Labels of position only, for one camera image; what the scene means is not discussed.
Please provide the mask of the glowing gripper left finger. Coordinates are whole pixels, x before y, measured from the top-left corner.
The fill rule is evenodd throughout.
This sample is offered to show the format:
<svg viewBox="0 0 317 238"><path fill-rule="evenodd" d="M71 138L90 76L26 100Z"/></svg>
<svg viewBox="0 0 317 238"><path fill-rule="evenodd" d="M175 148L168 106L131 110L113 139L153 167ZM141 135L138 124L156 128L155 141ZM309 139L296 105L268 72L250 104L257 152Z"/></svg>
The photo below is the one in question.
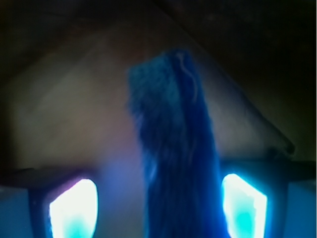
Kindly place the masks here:
<svg viewBox="0 0 317 238"><path fill-rule="evenodd" d="M98 187L84 171L36 171L28 193L34 237L94 236Z"/></svg>

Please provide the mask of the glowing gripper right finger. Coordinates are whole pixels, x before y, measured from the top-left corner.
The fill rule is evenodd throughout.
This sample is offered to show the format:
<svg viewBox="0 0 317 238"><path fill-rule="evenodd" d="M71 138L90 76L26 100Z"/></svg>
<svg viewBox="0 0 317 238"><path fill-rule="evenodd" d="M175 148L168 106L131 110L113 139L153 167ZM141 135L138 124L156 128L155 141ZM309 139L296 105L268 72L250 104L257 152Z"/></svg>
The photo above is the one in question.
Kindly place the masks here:
<svg viewBox="0 0 317 238"><path fill-rule="evenodd" d="M230 237L283 237L287 209L284 169L272 163L223 163L221 186Z"/></svg>

